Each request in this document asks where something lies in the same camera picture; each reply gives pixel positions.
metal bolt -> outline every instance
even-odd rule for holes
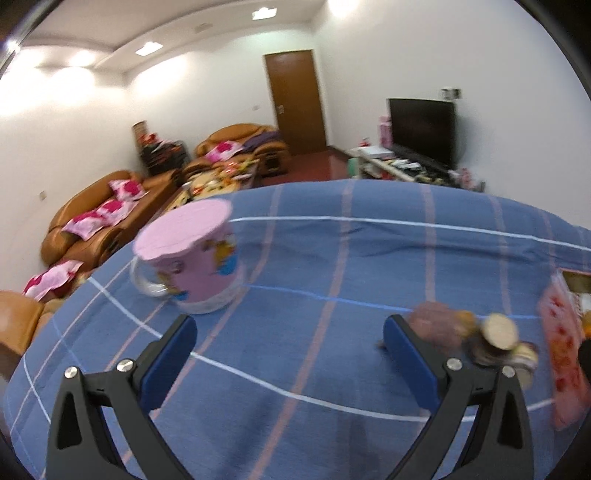
[[[505,375],[507,378],[513,378],[515,376],[515,368],[505,365],[503,367],[503,375]]]
[[[462,361],[458,358],[449,358],[446,363],[449,370],[457,372],[462,369]]]
[[[117,370],[120,372],[129,372],[134,367],[134,361],[126,358],[117,364]]]
[[[74,378],[76,375],[78,375],[78,369],[76,367],[68,367],[64,372],[64,377],[66,378]]]

pink floral pillow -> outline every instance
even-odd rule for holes
[[[115,226],[125,220],[137,202],[120,202],[119,200],[107,200],[96,209],[96,213],[104,217],[110,226]]]
[[[238,142],[222,142],[216,148],[211,150],[205,158],[211,163],[217,163],[219,161],[230,160],[234,155],[243,150],[242,144]]]
[[[109,187],[120,202],[139,200],[147,194],[141,183],[135,180],[112,180],[109,182]]]
[[[55,265],[29,280],[22,293],[25,297],[40,301],[48,292],[65,285],[74,278],[81,266],[82,262],[76,260],[67,260]]]
[[[96,210],[92,210],[74,217],[61,230],[78,235],[82,240],[87,241],[106,226],[109,226],[109,221]]]

blue plaid bedsheet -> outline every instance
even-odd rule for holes
[[[227,308],[196,316],[197,346],[152,417],[196,479],[383,480],[426,422],[375,347],[384,320],[425,300],[502,312],[541,347],[525,393],[536,478],[576,427],[551,426],[552,390],[537,302],[556,267],[589,269],[590,232],[485,194],[372,180],[286,184],[234,194],[247,283]],[[64,370],[111,369],[178,316],[129,280],[128,245],[43,329],[9,383],[17,454],[45,477],[51,411]],[[469,410],[439,476],[449,473]],[[129,470],[144,478],[108,412]]]

flat screen tv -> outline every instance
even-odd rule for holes
[[[456,168],[456,105],[439,100],[392,98],[392,140],[438,162]]]

wooden door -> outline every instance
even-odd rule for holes
[[[311,50],[265,55],[277,125],[292,155],[326,150],[326,134]]]

